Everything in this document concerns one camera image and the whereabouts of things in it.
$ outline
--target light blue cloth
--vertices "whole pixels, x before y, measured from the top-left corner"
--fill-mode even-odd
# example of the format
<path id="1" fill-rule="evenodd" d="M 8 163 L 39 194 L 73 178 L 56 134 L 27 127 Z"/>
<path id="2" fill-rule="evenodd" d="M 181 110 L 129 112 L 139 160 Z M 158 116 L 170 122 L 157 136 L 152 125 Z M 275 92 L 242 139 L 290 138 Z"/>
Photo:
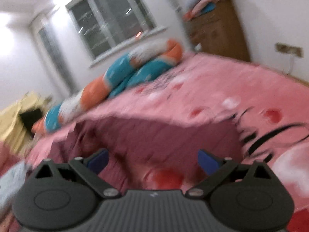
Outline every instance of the light blue cloth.
<path id="1" fill-rule="evenodd" d="M 210 2 L 205 6 L 205 8 L 202 9 L 200 13 L 203 15 L 210 11 L 213 11 L 215 8 L 216 8 L 216 5 L 213 2 Z"/>
<path id="2" fill-rule="evenodd" d="M 0 178 L 0 220 L 4 218 L 17 192 L 24 185 L 27 171 L 30 168 L 31 166 L 23 160 L 11 167 Z"/>

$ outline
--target curtain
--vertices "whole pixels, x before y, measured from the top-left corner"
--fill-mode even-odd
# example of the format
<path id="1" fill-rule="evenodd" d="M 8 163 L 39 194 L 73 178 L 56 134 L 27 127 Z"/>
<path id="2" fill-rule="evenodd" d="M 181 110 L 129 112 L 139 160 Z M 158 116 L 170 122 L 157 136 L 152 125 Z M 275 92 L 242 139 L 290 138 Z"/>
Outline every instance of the curtain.
<path id="1" fill-rule="evenodd" d="M 72 95 L 77 93 L 77 86 L 59 49 L 59 45 L 52 27 L 49 24 L 44 25 L 44 27 L 39 31 L 39 36 L 57 72 L 68 86 L 70 94 Z"/>

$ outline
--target wooden cabinet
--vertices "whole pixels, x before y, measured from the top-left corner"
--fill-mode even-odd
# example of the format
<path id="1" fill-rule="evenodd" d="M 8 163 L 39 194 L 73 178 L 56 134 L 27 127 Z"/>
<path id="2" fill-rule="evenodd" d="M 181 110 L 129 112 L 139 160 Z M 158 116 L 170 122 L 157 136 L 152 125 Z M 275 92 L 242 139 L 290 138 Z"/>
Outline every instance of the wooden cabinet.
<path id="1" fill-rule="evenodd" d="M 189 22 L 191 42 L 202 51 L 250 62 L 246 40 L 232 0 Z"/>

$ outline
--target pink blanket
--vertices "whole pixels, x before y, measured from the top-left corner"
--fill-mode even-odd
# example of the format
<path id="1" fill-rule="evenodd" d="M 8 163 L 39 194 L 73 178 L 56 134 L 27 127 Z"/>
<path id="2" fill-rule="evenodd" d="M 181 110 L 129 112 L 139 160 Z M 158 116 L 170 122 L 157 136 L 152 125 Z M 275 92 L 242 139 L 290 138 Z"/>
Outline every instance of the pink blanket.
<path id="1" fill-rule="evenodd" d="M 309 122 L 308 98 L 309 88 L 261 66 L 197 54 L 156 81 L 104 102 L 80 117 L 76 127 L 72 123 L 42 139 L 28 161 L 33 165 L 46 157 L 66 161 L 107 147 L 111 163 L 101 177 L 113 185 L 116 179 L 122 190 L 132 186 L 123 174 L 135 158 L 165 162 L 193 177 L 197 170 L 193 157 L 200 148 L 240 160 L 268 132 Z M 242 154 L 236 127 L 245 142 Z M 292 194 L 297 210 L 309 204 L 308 134 L 306 125 L 291 127 L 264 143 L 260 140 L 261 146 L 255 143 L 257 150 L 244 160 L 250 163 L 271 154 L 269 165 Z M 194 163 L 187 170 L 189 163 L 183 161 L 188 155 Z M 115 168 L 118 175 L 111 179 L 105 172 Z"/>

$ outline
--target ribbed surface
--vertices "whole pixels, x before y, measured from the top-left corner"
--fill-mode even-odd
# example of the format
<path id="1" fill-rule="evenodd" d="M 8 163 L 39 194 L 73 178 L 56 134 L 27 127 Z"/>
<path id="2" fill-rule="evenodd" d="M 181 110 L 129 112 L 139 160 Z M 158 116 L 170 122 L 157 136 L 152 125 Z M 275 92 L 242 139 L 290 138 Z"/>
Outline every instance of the ribbed surface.
<path id="1" fill-rule="evenodd" d="M 180 191 L 130 190 L 119 200 L 105 201 L 94 217 L 67 232 L 235 232 L 235 230 L 219 223 L 204 202 L 189 200 Z"/>

